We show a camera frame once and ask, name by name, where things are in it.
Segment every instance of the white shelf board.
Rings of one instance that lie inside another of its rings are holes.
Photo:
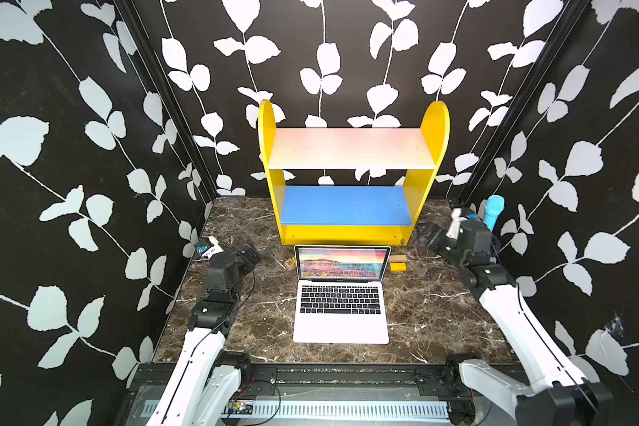
[[[432,170],[421,129],[277,129],[270,169]]]

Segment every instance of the laptop keyboard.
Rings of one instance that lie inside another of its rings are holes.
[[[381,313],[378,287],[303,285],[300,313]]]

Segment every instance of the brown marble surface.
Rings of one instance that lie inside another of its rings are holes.
[[[446,226],[445,200],[429,200],[419,223]],[[412,238],[392,254],[408,256],[406,272],[386,271],[383,295],[390,343],[387,345],[296,344],[296,270],[282,262],[293,246],[282,246],[269,198],[218,198],[205,236],[215,235],[223,248],[236,250],[252,240],[264,256],[256,268],[256,291],[239,313],[225,343],[227,350],[247,351],[254,362],[444,362],[446,354],[473,352],[487,362],[510,362],[497,324],[465,290],[457,272]],[[207,262],[192,262],[178,300],[159,341],[155,361],[177,361],[196,294],[206,282]],[[253,282],[249,275],[245,292]]]

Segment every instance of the laptop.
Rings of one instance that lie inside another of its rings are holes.
[[[297,245],[294,342],[387,344],[388,246]]]

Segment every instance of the shelf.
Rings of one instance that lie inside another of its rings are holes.
[[[433,170],[421,129],[277,129],[269,168]]]
[[[287,186],[281,225],[411,226],[400,186]]]

